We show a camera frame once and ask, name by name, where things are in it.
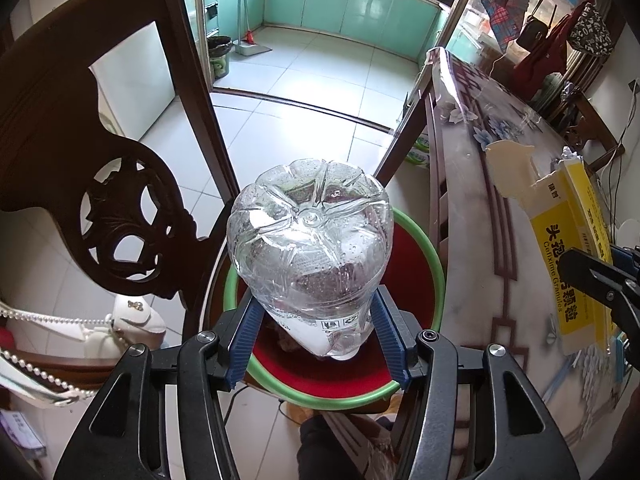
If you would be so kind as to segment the yellow medicine box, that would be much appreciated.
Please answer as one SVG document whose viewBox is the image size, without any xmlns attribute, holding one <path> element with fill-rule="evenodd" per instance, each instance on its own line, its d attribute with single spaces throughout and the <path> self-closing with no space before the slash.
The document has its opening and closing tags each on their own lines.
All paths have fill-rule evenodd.
<svg viewBox="0 0 640 480">
<path fill-rule="evenodd" d="M 498 192 L 525 211 L 553 286 L 563 352 L 572 354 L 592 344 L 606 351 L 612 336 L 605 306 L 568 284 L 560 275 L 560 259 L 580 249 L 604 262 L 612 261 L 608 228 L 582 156 L 567 146 L 550 174 L 541 177 L 531 145 L 502 140 L 485 151 Z"/>
</svg>

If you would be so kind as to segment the clear plastic bottle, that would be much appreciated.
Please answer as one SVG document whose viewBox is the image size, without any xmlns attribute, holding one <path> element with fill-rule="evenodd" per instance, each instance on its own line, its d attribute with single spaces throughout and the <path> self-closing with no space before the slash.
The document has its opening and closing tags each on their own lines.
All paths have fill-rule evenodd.
<svg viewBox="0 0 640 480">
<path fill-rule="evenodd" d="M 393 232 L 378 180 L 342 162 L 303 158 L 244 188 L 227 242 L 236 273 L 269 315 L 309 323 L 360 309 L 370 315 Z"/>
</svg>

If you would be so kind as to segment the red green trash basin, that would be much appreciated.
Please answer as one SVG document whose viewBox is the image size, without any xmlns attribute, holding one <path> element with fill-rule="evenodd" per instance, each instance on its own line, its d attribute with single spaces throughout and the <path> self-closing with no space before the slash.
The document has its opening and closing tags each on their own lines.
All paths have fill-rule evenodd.
<svg viewBox="0 0 640 480">
<path fill-rule="evenodd" d="M 381 278 L 394 303 L 423 328 L 440 330 L 445 272 L 431 240 L 394 210 L 393 250 Z M 390 376 L 367 309 L 302 323 L 267 314 L 245 376 L 302 408 L 344 411 L 375 404 L 400 389 Z"/>
</svg>

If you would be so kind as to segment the teal kitchen cabinets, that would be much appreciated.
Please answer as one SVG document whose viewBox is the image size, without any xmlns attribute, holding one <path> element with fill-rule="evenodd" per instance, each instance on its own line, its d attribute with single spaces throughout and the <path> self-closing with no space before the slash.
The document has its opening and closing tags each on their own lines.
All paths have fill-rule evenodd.
<svg viewBox="0 0 640 480">
<path fill-rule="evenodd" d="M 238 36 L 238 5 L 250 29 L 277 26 L 346 38 L 421 63 L 435 47 L 449 11 L 435 0 L 205 0 L 217 15 L 210 32 Z"/>
</svg>

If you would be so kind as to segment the far wooden chair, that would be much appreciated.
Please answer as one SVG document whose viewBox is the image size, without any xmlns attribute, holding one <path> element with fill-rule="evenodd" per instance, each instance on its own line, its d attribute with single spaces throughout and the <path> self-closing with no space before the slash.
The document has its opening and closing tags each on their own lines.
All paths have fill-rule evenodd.
<svg viewBox="0 0 640 480">
<path fill-rule="evenodd" d="M 582 157 L 586 157 L 584 148 L 588 143 L 597 143 L 604 149 L 604 153 L 592 162 L 586 160 L 587 171 L 590 174 L 595 174 L 625 153 L 623 145 L 616 141 L 584 92 L 570 81 L 564 84 L 560 102 L 549 116 L 549 124 L 564 142 Z"/>
</svg>

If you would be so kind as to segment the red hanging garment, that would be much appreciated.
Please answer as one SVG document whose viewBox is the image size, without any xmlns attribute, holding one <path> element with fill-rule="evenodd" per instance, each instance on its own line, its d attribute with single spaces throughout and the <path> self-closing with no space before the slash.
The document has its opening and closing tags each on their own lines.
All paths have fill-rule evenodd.
<svg viewBox="0 0 640 480">
<path fill-rule="evenodd" d="M 552 73 L 563 75 L 566 72 L 567 40 L 587 3 L 594 3 L 594 0 L 579 3 L 571 14 L 566 14 L 552 28 L 546 39 L 514 67 L 510 82 L 510 91 L 514 96 L 528 102 L 541 88 L 544 78 Z"/>
</svg>

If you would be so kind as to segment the black patterned bag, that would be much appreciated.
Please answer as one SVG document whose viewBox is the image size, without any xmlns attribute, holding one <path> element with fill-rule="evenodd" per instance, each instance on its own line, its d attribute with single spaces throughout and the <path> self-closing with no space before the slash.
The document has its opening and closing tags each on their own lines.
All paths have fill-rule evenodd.
<svg viewBox="0 0 640 480">
<path fill-rule="evenodd" d="M 573 50 L 602 58 L 609 56 L 614 44 L 598 9 L 586 2 L 582 12 L 568 36 L 568 43 Z"/>
</svg>

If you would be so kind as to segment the black hanging bag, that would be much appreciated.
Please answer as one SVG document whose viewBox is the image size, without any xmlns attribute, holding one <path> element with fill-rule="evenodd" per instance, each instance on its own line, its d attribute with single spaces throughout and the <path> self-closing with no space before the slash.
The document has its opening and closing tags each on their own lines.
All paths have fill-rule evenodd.
<svg viewBox="0 0 640 480">
<path fill-rule="evenodd" d="M 538 0 L 533 11 L 526 18 L 520 36 L 515 40 L 516 44 L 527 52 L 532 52 L 542 40 L 546 39 L 555 16 L 556 6 L 553 8 L 548 23 L 536 18 L 536 13 L 544 0 Z"/>
</svg>

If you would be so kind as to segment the dark wooden chair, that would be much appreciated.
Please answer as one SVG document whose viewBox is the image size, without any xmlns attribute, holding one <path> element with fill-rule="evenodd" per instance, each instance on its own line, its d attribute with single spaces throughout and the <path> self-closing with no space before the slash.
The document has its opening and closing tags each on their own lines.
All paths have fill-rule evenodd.
<svg viewBox="0 0 640 480">
<path fill-rule="evenodd" d="M 240 187 L 205 83 L 183 0 L 68 0 L 1 58 L 1 208 L 41 208 L 88 278 L 125 296 L 179 298 L 182 334 L 221 305 L 216 283 L 228 214 L 207 236 L 166 162 L 99 118 L 91 67 L 155 26 L 169 71 L 221 199 Z"/>
</svg>

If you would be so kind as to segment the white refrigerator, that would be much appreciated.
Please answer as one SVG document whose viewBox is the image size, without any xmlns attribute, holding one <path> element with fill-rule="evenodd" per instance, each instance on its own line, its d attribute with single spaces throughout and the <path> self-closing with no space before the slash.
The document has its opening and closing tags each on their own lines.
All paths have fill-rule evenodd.
<svg viewBox="0 0 640 480">
<path fill-rule="evenodd" d="M 67 0 L 18 0 L 10 15 L 17 38 Z M 99 113 L 107 129 L 140 140 L 175 97 L 160 35 L 153 24 L 122 41 L 91 66 Z"/>
</svg>

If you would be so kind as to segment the plaid hanging cloth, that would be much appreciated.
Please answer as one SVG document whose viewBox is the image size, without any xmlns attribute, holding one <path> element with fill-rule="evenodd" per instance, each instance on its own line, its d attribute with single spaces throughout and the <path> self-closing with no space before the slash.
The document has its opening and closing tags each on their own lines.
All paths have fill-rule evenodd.
<svg viewBox="0 0 640 480">
<path fill-rule="evenodd" d="M 529 0 L 480 0 L 489 18 L 499 50 L 506 53 L 511 41 L 520 36 Z"/>
</svg>

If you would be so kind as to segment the red broom with dustpan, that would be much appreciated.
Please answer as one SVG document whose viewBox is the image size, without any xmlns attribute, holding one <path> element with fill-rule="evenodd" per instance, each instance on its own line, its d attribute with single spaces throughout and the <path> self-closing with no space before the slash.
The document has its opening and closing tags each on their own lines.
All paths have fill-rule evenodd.
<svg viewBox="0 0 640 480">
<path fill-rule="evenodd" d="M 250 27 L 250 11 L 248 10 L 248 0 L 239 0 L 238 3 L 238 39 L 235 43 L 235 52 L 243 58 L 271 52 L 272 49 L 258 42 L 254 38 Z"/>
</svg>

